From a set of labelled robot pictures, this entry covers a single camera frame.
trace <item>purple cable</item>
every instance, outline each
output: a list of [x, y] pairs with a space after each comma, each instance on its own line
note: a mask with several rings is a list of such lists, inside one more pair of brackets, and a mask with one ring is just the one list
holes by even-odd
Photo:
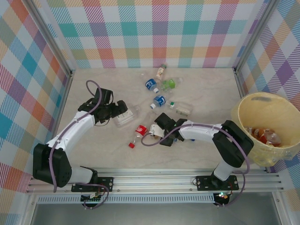
[[89, 82], [92, 82], [94, 83], [97, 88], [99, 89], [99, 92], [100, 92], [100, 96], [99, 96], [99, 100], [97, 102], [97, 104], [95, 105], [94, 108], [92, 108], [89, 112], [87, 112], [86, 114], [84, 114], [82, 117], [80, 117], [77, 121], [73, 121], [72, 123], [69, 124], [69, 126], [67, 126], [67, 128], [64, 129], [64, 131], [60, 134], [60, 136], [57, 138], [56, 142], [54, 143], [54, 145], [52, 146], [51, 148], [51, 151], [50, 151], [50, 156], [49, 156], [49, 167], [50, 167], [50, 173], [51, 173], [51, 177], [52, 177], [52, 182], [53, 182], [53, 192], [55, 193], [56, 192], [56, 189], [57, 189], [57, 183], [56, 183], [56, 178], [55, 178], [55, 175], [54, 175], [54, 170], [53, 170], [53, 153], [54, 153], [54, 150], [55, 150], [55, 147], [56, 145], [59, 143], [59, 141], [62, 139], [62, 137], [64, 136], [64, 134], [76, 123], [78, 123], [80, 120], [82, 120], [84, 117], [86, 117], [87, 115], [89, 115], [91, 112], [93, 112], [95, 109], [97, 109], [97, 107], [100, 105], [100, 102], [101, 102], [101, 99], [102, 99], [102, 91], [101, 91], [101, 88], [99, 86], [99, 84], [97, 84], [95, 81], [92, 81], [92, 80], [87, 80], [85, 85], [86, 85], [86, 88], [88, 89], [89, 93], [91, 93], [93, 96], [95, 96], [91, 91], [90, 91], [90, 88], [88, 86], [88, 83]]
[[106, 186], [104, 186], [104, 185], [101, 185], [101, 184], [84, 184], [84, 183], [76, 183], [76, 184], [78, 184], [78, 185], [85, 185], [85, 186], [96, 186], [96, 187], [104, 188], [106, 190], [106, 192], [107, 192], [107, 195], [106, 195], [105, 199], [102, 202], [99, 202], [94, 207], [87, 207], [86, 204], [85, 204], [87, 202], [87, 200], [85, 200], [83, 202], [83, 205], [84, 205], [85, 209], [94, 210], [94, 209], [98, 208], [99, 206], [103, 205], [104, 202], [108, 199], [109, 189]]
[[241, 154], [243, 155], [243, 157], [244, 157], [244, 159], [245, 159], [245, 162], [246, 162], [246, 164], [247, 164], [247, 169], [246, 169], [246, 171], [245, 171], [245, 172], [242, 172], [242, 171], [234, 171], [234, 172], [233, 172], [234, 174], [241, 174], [241, 175], [243, 176], [243, 178], [244, 178], [244, 181], [243, 181], [243, 187], [242, 187], [241, 191], [239, 192], [238, 196], [236, 196], [236, 198], [235, 198], [233, 201], [231, 201], [230, 203], [228, 203], [227, 205], [223, 205], [224, 207], [225, 207], [225, 206], [230, 206], [230, 205], [232, 205], [233, 203], [235, 203], [235, 202], [240, 198], [241, 194], [242, 194], [243, 191], [244, 191], [245, 184], [246, 184], [246, 178], [245, 178], [245, 175], [246, 175], [247, 173], [249, 173], [249, 171], [250, 171], [250, 162], [249, 162], [249, 159], [248, 159], [248, 157], [246, 156], [244, 150], [243, 150], [242, 147], [240, 146], [240, 144], [239, 144], [239, 143], [238, 143], [238, 142], [237, 142], [237, 141], [236, 141], [236, 140], [235, 140], [228, 132], [222, 130], [221, 128], [218, 128], [218, 127], [215, 127], [215, 126], [209, 125], [209, 124], [202, 124], [202, 123], [186, 124], [186, 125], [181, 125], [181, 126], [175, 127], [175, 128], [174, 128], [173, 130], [171, 130], [165, 137], [163, 137], [163, 138], [160, 139], [158, 142], [155, 142], [155, 143], [153, 143], [153, 144], [145, 144], [145, 143], [143, 142], [143, 141], [144, 141], [144, 138], [150, 134], [150, 133], [147, 133], [146, 135], [144, 135], [144, 136], [142, 137], [141, 143], [142, 143], [142, 145], [144, 145], [144, 146], [151, 147], [151, 146], [154, 146], [154, 145], [157, 145], [157, 144], [161, 143], [164, 139], [166, 139], [168, 136], [170, 136], [171, 133], [173, 133], [175, 130], [178, 130], [178, 129], [180, 129], [180, 128], [194, 127], [194, 126], [195, 126], [195, 127], [212, 128], [212, 129], [216, 129], [216, 130], [222, 132], [222, 133], [225, 134], [227, 137], [229, 137], [229, 138], [232, 140], [232, 142], [238, 147], [238, 149], [240, 150]]

